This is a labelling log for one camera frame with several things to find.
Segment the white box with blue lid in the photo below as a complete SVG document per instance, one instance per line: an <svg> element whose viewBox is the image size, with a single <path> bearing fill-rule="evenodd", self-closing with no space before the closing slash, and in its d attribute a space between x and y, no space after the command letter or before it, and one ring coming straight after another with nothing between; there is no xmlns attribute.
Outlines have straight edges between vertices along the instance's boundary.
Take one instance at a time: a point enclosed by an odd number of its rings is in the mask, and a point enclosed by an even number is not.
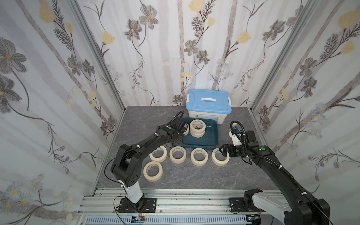
<svg viewBox="0 0 360 225"><path fill-rule="evenodd" d="M210 119L221 125L232 112L232 103L226 91L191 89L187 94L186 108L190 118Z"/></svg>

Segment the masking tape roll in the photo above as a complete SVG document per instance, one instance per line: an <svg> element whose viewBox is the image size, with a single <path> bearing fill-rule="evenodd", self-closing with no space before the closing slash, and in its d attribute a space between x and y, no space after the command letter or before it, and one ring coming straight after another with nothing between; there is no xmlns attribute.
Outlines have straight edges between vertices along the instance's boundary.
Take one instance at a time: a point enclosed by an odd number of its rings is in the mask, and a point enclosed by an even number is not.
<svg viewBox="0 0 360 225"><path fill-rule="evenodd" d="M181 164L187 157L186 150L181 146L173 147L169 153L170 160L175 164Z"/></svg>
<svg viewBox="0 0 360 225"><path fill-rule="evenodd" d="M216 157L216 154L220 153L219 148L215 148L211 154L211 159L213 161L214 164L216 164L217 166L223 167L225 165L227 165L227 163L230 160L230 156L229 153L226 153L225 159L224 160L219 160Z"/></svg>
<svg viewBox="0 0 360 225"><path fill-rule="evenodd" d="M189 125L187 123L185 123L182 132L184 134L184 136L186 136L189 133Z"/></svg>
<svg viewBox="0 0 360 225"><path fill-rule="evenodd" d="M160 147L156 148L156 150L153 151L149 156L152 161L162 163L167 158L167 149L161 145Z"/></svg>
<svg viewBox="0 0 360 225"><path fill-rule="evenodd" d="M163 167L159 162L149 162L143 169L143 175L147 181L157 182L163 176Z"/></svg>
<svg viewBox="0 0 360 225"><path fill-rule="evenodd" d="M205 134L206 124L202 120L192 120L190 123L190 134L195 138L201 138Z"/></svg>
<svg viewBox="0 0 360 225"><path fill-rule="evenodd" d="M191 152L191 162L197 167L204 166L207 163L208 158L207 151L202 148L195 148Z"/></svg>

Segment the small circuit board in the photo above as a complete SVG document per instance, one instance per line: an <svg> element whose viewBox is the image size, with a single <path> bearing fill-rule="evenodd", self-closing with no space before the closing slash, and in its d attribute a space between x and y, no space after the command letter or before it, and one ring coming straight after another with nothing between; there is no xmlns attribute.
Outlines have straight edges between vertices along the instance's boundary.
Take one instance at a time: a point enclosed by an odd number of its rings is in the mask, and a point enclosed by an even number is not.
<svg viewBox="0 0 360 225"><path fill-rule="evenodd" d="M145 221L145 216L132 216L131 218L131 223L143 223Z"/></svg>

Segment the aluminium frame rail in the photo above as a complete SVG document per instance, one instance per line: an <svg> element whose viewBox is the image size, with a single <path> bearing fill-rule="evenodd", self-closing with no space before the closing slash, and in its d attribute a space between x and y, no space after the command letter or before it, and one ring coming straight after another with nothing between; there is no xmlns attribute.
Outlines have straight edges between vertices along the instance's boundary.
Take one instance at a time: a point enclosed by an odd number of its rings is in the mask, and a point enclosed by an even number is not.
<svg viewBox="0 0 360 225"><path fill-rule="evenodd" d="M155 213L118 213L115 209L125 193L102 188L84 197L75 217L76 225L282 225L269 213L229 210L229 198L243 197L244 190L143 189L145 198L157 198ZM279 190L264 190L270 197L286 203ZM143 223L131 223L132 216L145 216Z"/></svg>

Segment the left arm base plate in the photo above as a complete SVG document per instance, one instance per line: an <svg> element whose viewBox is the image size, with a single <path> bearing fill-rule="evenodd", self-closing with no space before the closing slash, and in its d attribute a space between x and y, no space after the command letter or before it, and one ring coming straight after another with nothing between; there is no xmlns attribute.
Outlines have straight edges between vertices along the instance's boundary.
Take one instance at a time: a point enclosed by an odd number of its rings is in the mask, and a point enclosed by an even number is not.
<svg viewBox="0 0 360 225"><path fill-rule="evenodd" d="M141 198L137 203L122 198L115 209L118 213L155 213L156 207L157 198Z"/></svg>

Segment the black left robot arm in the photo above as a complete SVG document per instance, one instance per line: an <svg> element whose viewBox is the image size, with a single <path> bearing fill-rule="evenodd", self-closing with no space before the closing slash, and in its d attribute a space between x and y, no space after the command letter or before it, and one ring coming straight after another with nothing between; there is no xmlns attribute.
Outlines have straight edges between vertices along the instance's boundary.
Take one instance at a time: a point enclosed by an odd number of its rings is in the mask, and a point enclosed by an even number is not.
<svg viewBox="0 0 360 225"><path fill-rule="evenodd" d="M111 164L110 172L114 179L105 173L105 177L121 185L126 196L126 203L130 209L140 212L145 206L144 193L140 189L138 180L142 173L143 160L157 148L166 144L182 144L185 137L185 121L183 111L179 111L168 123L158 125L156 131L144 140L132 144L123 144L118 152L105 167Z"/></svg>

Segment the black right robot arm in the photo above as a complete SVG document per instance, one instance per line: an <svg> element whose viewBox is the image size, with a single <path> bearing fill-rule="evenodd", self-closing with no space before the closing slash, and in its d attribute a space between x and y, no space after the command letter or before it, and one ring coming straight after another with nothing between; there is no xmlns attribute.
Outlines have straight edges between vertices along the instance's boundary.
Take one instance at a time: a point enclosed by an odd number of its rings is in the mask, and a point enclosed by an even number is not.
<svg viewBox="0 0 360 225"><path fill-rule="evenodd" d="M224 144L219 151L225 157L240 157L249 165L260 167L276 184L286 203L265 194L255 188L245 191L239 200L230 200L229 210L238 213L269 213L284 225L331 225L330 205L324 199L317 199L308 192L294 176L280 163L275 153L266 145L260 146L254 137L250 137L239 121L230 123L229 136L232 144Z"/></svg>

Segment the teal plastic tray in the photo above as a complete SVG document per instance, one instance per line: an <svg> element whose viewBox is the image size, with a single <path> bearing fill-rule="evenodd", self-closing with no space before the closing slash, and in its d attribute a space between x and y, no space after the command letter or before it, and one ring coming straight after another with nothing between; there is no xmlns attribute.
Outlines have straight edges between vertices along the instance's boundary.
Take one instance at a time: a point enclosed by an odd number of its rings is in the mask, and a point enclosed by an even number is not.
<svg viewBox="0 0 360 225"><path fill-rule="evenodd" d="M195 149L203 148L205 150L214 150L219 146L219 131L216 121L211 119L200 119L205 125L205 133L200 138L193 137L190 133L184 136L183 144L174 144L183 148Z"/></svg>

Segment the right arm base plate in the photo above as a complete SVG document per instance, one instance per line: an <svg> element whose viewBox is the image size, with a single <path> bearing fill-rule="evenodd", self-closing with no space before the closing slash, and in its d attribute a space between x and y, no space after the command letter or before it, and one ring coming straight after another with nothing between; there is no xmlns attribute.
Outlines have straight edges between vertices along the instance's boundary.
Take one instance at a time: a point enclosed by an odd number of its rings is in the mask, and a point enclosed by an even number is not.
<svg viewBox="0 0 360 225"><path fill-rule="evenodd" d="M233 213L250 212L260 213L260 209L255 207L252 200L243 197L229 198L230 211Z"/></svg>

